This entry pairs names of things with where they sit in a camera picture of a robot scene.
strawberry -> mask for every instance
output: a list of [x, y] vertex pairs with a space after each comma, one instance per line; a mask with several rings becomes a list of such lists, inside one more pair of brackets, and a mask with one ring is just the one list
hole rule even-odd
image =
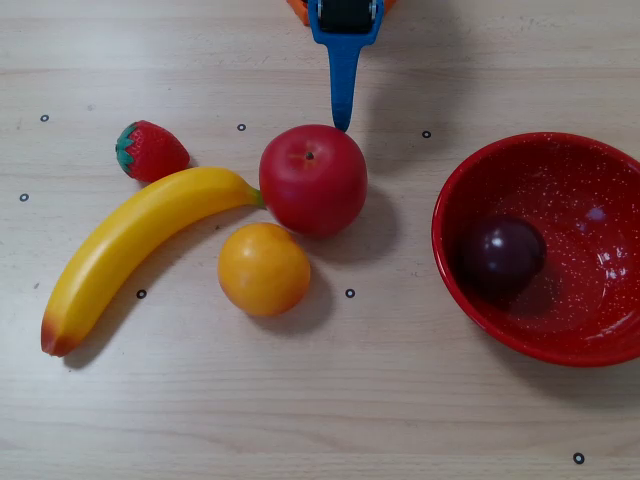
[[144, 120], [122, 132], [116, 154], [125, 173], [141, 182], [155, 182], [189, 165], [189, 153], [180, 141], [164, 128]]

yellow banana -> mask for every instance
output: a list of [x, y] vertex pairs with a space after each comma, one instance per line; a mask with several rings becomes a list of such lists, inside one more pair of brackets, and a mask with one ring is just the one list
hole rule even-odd
[[242, 205], [262, 206], [260, 192], [224, 168], [191, 168], [136, 193], [67, 264], [42, 319], [42, 350], [58, 357], [71, 352], [158, 245], [201, 218]]

orange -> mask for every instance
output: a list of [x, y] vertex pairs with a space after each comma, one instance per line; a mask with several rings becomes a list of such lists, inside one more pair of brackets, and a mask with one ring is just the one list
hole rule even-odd
[[271, 317], [293, 308], [309, 289], [311, 265], [289, 232], [256, 223], [229, 237], [218, 260], [229, 300], [249, 315]]

dark purple plum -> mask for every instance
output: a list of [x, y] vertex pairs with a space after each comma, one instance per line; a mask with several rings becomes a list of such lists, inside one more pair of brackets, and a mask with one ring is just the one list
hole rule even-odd
[[522, 290], [542, 270], [547, 254], [538, 230], [509, 215], [478, 222], [461, 250], [462, 268], [469, 281], [491, 295]]

red bowl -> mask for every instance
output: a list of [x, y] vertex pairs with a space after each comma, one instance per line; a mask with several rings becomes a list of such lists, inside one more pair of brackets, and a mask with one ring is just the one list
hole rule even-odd
[[[456, 268], [469, 226], [493, 214], [527, 220], [547, 243], [543, 270], [502, 303]], [[576, 367], [640, 356], [640, 165], [621, 151], [565, 133], [493, 143], [447, 180], [432, 242], [453, 298], [505, 345]]]

